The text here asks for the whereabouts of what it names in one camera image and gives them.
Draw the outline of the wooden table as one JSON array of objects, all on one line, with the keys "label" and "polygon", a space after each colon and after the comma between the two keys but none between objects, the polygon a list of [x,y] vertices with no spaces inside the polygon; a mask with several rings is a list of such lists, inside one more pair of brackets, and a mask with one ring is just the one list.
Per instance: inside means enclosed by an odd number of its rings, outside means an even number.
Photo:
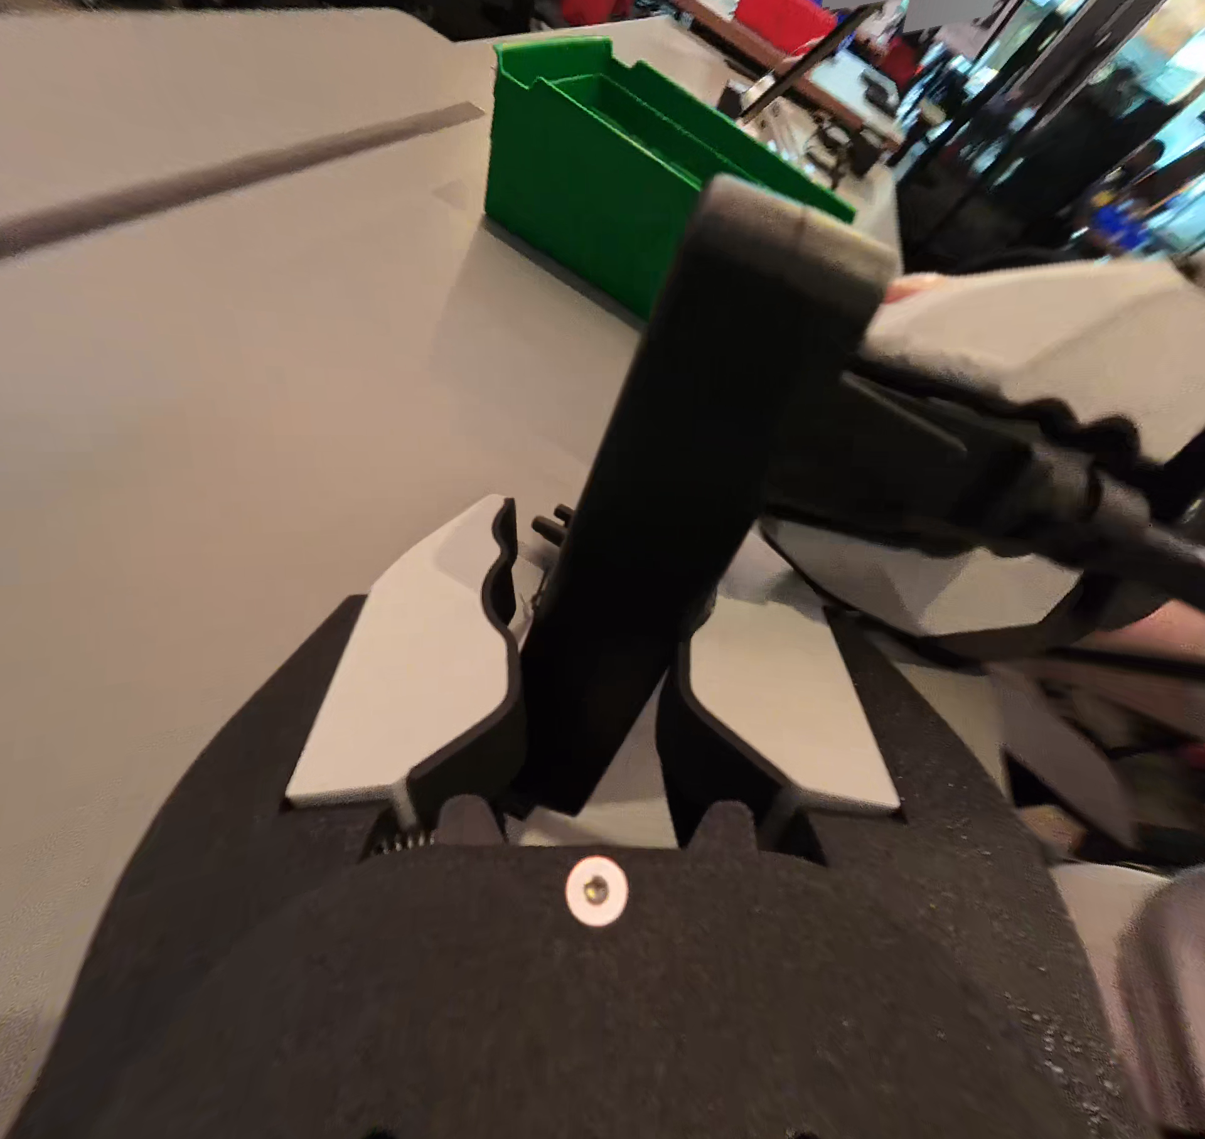
[{"label": "wooden table", "polygon": [[[758,66],[759,74],[768,72],[784,56],[760,34],[737,20],[739,0],[671,0],[671,5],[689,18],[692,31],[723,47],[733,59]],[[849,129],[868,127],[882,139],[889,152],[895,152],[905,133],[897,119],[870,104],[865,91],[876,81],[895,97],[894,85],[869,64],[840,49],[832,57],[815,66],[797,86],[797,101],[807,101],[821,107]]]}]

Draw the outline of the black power plug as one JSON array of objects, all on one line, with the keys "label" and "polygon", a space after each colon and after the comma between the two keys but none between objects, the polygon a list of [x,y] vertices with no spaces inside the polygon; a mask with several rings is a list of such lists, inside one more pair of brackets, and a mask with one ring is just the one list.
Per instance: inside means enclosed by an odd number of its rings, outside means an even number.
[{"label": "black power plug", "polygon": [[1054,397],[848,371],[789,417],[762,514],[940,557],[1016,557],[1087,522],[1103,477],[1137,489],[1151,469],[1123,414],[1082,422]]}]

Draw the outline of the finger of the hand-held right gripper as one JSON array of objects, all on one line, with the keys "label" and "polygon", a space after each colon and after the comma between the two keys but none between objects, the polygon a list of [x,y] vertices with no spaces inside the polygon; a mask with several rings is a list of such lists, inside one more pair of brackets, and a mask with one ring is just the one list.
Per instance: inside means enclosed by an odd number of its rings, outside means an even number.
[{"label": "finger of the hand-held right gripper", "polygon": [[906,637],[1057,642],[1094,631],[1094,585],[1036,555],[974,548],[936,556],[772,515],[760,532],[826,604]]},{"label": "finger of the hand-held right gripper", "polygon": [[864,356],[1031,414],[1154,509],[1203,498],[1201,258],[944,276],[885,303]]}]

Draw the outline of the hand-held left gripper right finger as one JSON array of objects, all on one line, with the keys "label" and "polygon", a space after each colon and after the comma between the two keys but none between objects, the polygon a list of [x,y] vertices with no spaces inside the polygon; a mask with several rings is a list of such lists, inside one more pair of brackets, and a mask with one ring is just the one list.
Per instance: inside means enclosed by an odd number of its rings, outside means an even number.
[{"label": "hand-held left gripper right finger", "polygon": [[718,593],[664,678],[655,747],[679,842],[743,804],[759,842],[813,842],[813,813],[897,817],[902,800],[822,604]]}]

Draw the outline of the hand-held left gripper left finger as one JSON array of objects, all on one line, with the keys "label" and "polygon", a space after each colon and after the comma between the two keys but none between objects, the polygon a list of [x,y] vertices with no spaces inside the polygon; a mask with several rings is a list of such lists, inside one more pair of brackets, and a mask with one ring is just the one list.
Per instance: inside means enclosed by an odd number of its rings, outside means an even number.
[{"label": "hand-held left gripper left finger", "polygon": [[286,787],[293,806],[386,803],[433,829],[499,800],[525,757],[513,498],[478,499],[370,587]]}]

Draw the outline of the black power strip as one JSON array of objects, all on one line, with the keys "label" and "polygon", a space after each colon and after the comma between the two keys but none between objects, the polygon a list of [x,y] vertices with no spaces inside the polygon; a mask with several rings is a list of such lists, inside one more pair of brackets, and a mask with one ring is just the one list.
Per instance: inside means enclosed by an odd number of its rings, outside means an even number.
[{"label": "black power strip", "polygon": [[525,804],[579,813],[894,275],[881,244],[720,174],[701,191],[521,646]]}]

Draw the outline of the green plastic bin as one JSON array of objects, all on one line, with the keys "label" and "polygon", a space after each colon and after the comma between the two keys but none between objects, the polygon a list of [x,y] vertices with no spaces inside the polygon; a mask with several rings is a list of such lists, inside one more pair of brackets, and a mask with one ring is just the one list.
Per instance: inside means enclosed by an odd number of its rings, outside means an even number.
[{"label": "green plastic bin", "polygon": [[651,64],[601,36],[494,47],[485,213],[650,317],[717,174],[851,224],[856,208]]}]

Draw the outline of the black boom pole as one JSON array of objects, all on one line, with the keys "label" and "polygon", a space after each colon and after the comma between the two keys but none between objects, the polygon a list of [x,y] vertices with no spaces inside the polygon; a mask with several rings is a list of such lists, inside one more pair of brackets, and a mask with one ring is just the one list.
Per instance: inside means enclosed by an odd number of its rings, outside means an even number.
[{"label": "black boom pole", "polygon": [[750,83],[737,102],[735,119],[752,120],[779,98],[790,93],[814,66],[832,57],[868,18],[881,13],[885,3],[884,1],[869,2],[843,11],[831,32],[810,43],[802,52],[784,59]]}]

